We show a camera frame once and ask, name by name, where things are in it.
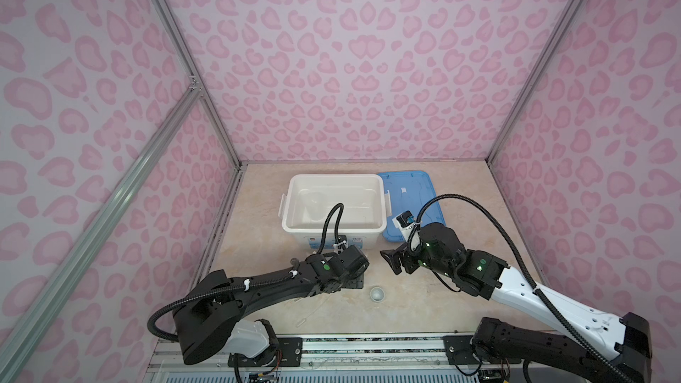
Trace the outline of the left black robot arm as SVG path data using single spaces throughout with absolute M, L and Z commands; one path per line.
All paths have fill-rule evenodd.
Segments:
M 351 246 L 250 278 L 211 272 L 172 310 L 184 364 L 196 365 L 222 351 L 258 361 L 272 358 L 278 341 L 271 323 L 247 316 L 284 301 L 355 288 L 368 267 L 365 254 Z

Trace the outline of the clear glass beaker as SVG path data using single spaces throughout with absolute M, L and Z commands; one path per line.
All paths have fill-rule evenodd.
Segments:
M 300 196 L 301 217 L 304 221 L 320 221 L 328 214 L 329 200 L 320 191 L 306 190 Z

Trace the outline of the white plastic storage bin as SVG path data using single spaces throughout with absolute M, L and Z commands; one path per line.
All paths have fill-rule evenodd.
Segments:
M 304 221 L 300 196 L 306 190 L 324 193 L 330 209 L 320 221 Z M 345 240 L 363 250 L 376 247 L 387 227 L 384 184 L 376 174 L 301 174 L 292 177 L 281 197 L 282 229 L 303 248 L 332 249 Z

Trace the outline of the small white ceramic crucible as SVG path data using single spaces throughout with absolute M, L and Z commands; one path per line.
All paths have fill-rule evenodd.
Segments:
M 381 287 L 373 287 L 370 291 L 370 298 L 374 302 L 383 302 L 386 298 L 385 291 Z

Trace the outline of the clear plastic pipette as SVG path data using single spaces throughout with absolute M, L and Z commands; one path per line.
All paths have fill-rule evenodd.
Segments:
M 304 317 L 301 317 L 301 318 L 296 322 L 295 327 L 296 327 L 296 328 L 301 328 L 302 326 L 304 326 L 304 325 L 307 323 L 307 321 L 308 321 L 311 317 L 314 317 L 314 316 L 317 314 L 317 312 L 318 312 L 318 311 L 319 311 L 327 302 L 328 302 L 328 299 L 324 299 L 324 300 L 320 301 L 319 304 L 318 304 L 310 313 L 308 313 L 308 314 L 305 315 Z

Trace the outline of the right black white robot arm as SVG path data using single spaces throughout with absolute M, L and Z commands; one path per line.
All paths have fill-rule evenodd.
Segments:
M 532 282 L 503 259 L 465 248 L 454 230 L 441 223 L 403 234 L 406 243 L 381 251 L 393 273 L 432 271 L 465 294 L 511 307 L 550 328 L 532 331 L 484 317 L 470 340 L 478 358 L 521 359 L 525 366 L 538 363 L 590 382 L 651 381 L 651 331 L 643 317 L 619 317 Z

